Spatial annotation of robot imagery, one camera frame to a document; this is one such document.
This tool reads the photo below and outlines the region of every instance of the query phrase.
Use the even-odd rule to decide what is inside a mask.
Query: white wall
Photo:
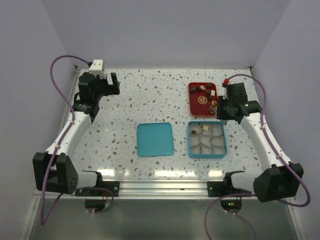
[[[253,66],[290,0],[42,0],[69,54],[109,67]]]
[[[65,104],[49,67],[65,53],[40,0],[0,1],[0,239],[19,237],[35,187],[33,155],[57,136]],[[55,66],[64,92],[73,69],[70,60]]]
[[[320,2],[292,0],[253,74],[267,94],[267,121],[279,144],[304,168],[311,204],[299,213],[310,240],[320,239]],[[300,187],[297,201],[306,200]]]

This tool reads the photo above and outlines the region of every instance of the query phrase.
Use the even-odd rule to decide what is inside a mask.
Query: robotic arm
[[[299,181],[279,160],[279,156],[270,147],[261,127],[261,107],[257,101],[248,101],[243,83],[224,83],[225,95],[218,97],[217,119],[235,120],[250,136],[261,161],[261,174],[245,171],[229,172],[223,179],[226,191],[245,190],[254,192],[261,202],[294,197],[299,188]],[[282,159],[301,178],[304,170],[299,163],[293,164],[282,151],[266,121],[263,127]]]
[[[36,153],[33,157],[33,170],[36,182],[36,188],[41,191],[46,169],[55,148],[59,147],[53,166],[56,169],[50,169],[46,191],[54,193],[72,194],[76,189],[99,188],[102,184],[102,176],[99,172],[81,171],[77,172],[72,164],[72,156],[75,149],[89,126],[94,122],[99,112],[99,101],[103,96],[119,95],[120,83],[117,75],[111,73],[112,84],[109,85],[104,73],[103,60],[94,60],[89,68],[89,72],[83,73],[79,77],[79,93],[74,97],[72,108],[74,110],[74,121],[72,114],[59,136],[54,143],[42,153]],[[58,145],[58,141],[64,134],[66,128],[72,122],[63,141]]]

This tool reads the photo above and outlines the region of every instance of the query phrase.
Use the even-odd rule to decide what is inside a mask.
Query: divided container
[[[190,135],[191,135],[190,124],[199,124],[199,125],[206,124],[206,125],[219,125],[219,126],[221,126],[225,153],[222,153],[222,154],[218,154],[218,153],[210,153],[210,154],[193,153],[191,151],[191,144],[190,144]],[[186,138],[187,138],[188,156],[192,159],[222,159],[228,152],[225,129],[224,129],[224,125],[221,121],[190,121],[187,125],[187,128],[186,128]]]

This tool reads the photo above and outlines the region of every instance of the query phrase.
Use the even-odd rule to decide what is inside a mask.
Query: blue bin
[[[190,130],[189,125],[190,124],[219,124],[222,127],[222,135],[224,140],[224,148],[225,148],[225,154],[195,154],[191,152],[190,147]],[[186,128],[186,139],[187,139],[187,148],[188,148],[188,156],[192,159],[222,159],[225,157],[225,155],[228,153],[227,148],[227,141],[226,141],[226,135],[225,135],[225,128],[221,121],[190,121]]]

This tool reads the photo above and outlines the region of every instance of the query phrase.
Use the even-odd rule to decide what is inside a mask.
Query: terrazzo tabletop
[[[213,120],[190,115],[188,84],[212,82],[223,95],[223,80],[239,73],[250,75],[249,69],[108,69],[108,80],[112,72],[120,82],[120,95],[101,99],[100,111],[72,157],[78,171],[98,171],[103,179],[118,181],[208,181],[221,180],[230,171],[261,172],[251,140],[235,121],[224,126],[228,148],[224,158],[192,159],[187,152],[188,122]],[[236,77],[231,82],[244,82],[248,100],[258,100],[251,79]],[[137,125],[163,122],[172,125],[174,154],[139,157]]]

